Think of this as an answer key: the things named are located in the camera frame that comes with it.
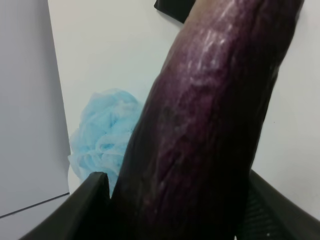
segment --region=blue bath pouf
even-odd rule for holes
[[[92,172],[107,173],[112,195],[142,105],[130,93],[111,89],[95,93],[84,108],[79,128],[70,137],[68,157],[84,181]]]

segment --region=gray surface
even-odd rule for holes
[[[0,219],[0,239],[17,240],[50,216],[69,196]]]
[[[0,0],[0,216],[67,193],[69,154],[48,2]]]

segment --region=white surface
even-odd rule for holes
[[[69,134],[93,92],[144,101],[181,25],[150,0],[50,0]],[[305,1],[280,69],[253,169],[320,219],[320,1]]]
[[[80,184],[81,184],[80,178],[77,177],[72,167],[69,166],[69,171],[68,171],[69,193],[73,194],[77,190],[77,188],[80,186]]]
[[[0,239],[17,240],[50,216],[69,196],[43,203],[0,219]]]
[[[0,0],[0,216],[67,193],[69,152],[48,3]]]

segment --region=black object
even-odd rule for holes
[[[196,0],[157,0],[154,7],[170,17],[184,23]]]
[[[105,173],[92,173],[50,217],[21,240],[131,240],[110,209]],[[320,222],[302,211],[254,171],[238,240],[320,240]]]

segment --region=white wall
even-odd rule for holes
[[[68,192],[70,153],[46,0],[0,0],[0,216]]]

